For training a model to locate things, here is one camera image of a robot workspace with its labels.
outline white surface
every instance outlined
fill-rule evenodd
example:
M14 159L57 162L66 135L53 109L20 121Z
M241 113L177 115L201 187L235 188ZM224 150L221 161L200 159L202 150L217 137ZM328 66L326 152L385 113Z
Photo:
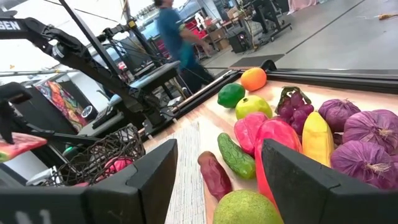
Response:
M13 158L13 160L5 162L5 165L27 180L48 169L48 167L30 151Z

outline black cable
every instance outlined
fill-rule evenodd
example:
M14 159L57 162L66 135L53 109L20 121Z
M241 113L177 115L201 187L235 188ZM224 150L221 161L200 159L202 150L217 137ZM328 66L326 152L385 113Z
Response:
M57 3L57 2L53 2L53 1L49 1L49 0L43 0L43 1L46 1L46 2L49 2L49 3L52 3L52 4L56 4L56 5L58 5L58 6L62 6L62 4ZM93 14L93 13L91 13L91 12L83 11L83 10L80 10L80 9L74 9L74 10L79 11L79 12L82 12L82 13L85 13L85 14L89 14L89 15L91 15L91 16L96 16L96 17L99 17L99 18L102 18L102 19L107 19L107 20L109 20L109 21L119 23L118 21L115 21L115 20L113 20L113 19L110 19L110 18L107 18L107 17L103 17L103 16L99 16L99 15Z

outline fake fruit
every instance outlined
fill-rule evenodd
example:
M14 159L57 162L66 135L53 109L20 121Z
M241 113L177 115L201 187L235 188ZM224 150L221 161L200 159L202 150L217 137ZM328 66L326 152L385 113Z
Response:
M272 110L268 103L260 96L247 96L240 100L235 107L237 119L242 119L253 112L263 112L267 118L272 117Z
M303 134L304 122L314 110L311 100L296 86L284 87L276 113L293 127L298 135Z
M254 112L238 120L234 125L234 132L238 143L241 145L242 150L252 157L254 157L257 131L267 119L264 113Z
M254 91L262 88L267 83L267 74L261 68L250 68L241 76L241 84L247 91Z
M236 104L244 98L245 90L242 85L229 83L218 92L217 103L225 108L235 108Z
M349 141L331 155L333 169L380 189L397 189L398 171L385 149L372 142Z
M366 141L379 144L388 154L398 149L398 117L387 110L362 111L350 116L344 125L343 143Z
M344 131L347 119L361 110L348 100L334 99L324 102L318 112L329 124L332 132L340 133Z
M200 154L198 163L207 188L217 201L220 201L226 194L232 191L231 181L227 173L212 152L205 151Z
M304 124L303 154L330 167L330 155L334 149L329 125L318 112L312 112Z
M256 159L256 176L259 193L266 196L277 207L271 188L268 185L266 173L262 163L262 143L265 139L273 139L297 152L302 153L300 139L296 132L286 122L279 119L269 119L259 128L256 136L257 144L254 151Z
M251 179L256 176L254 159L244 153L226 133L221 133L218 138L218 148L228 167L238 176Z
M213 224L283 224L283 221L275 206L261 194L235 190L217 205Z

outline black stand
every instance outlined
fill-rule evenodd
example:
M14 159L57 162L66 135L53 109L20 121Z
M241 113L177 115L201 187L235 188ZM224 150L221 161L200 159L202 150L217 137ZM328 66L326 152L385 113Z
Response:
M261 44L266 44L269 41L273 42L275 39L274 37L288 27L290 28L290 30L292 29L291 23L288 23L288 24L282 23L282 25L279 24L278 17L276 16L276 12L275 12L274 6L271 1L272 0L257 0L257 2L253 3L254 10L256 11L256 13L258 13L260 15L260 18L261 18L260 24L261 24L263 31L267 30L266 19L264 18L264 14L262 13L263 7L266 7L269 10L271 17L275 21L274 23L275 23L276 29L270 30L270 33L266 34L265 37L260 37L259 40L260 40Z

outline colorful poster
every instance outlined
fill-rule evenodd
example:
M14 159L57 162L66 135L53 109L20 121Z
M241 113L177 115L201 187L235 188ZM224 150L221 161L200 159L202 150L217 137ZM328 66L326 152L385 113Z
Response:
M83 108L78 102L56 82L47 81L36 87L55 107L57 107L76 131L87 125L81 116Z

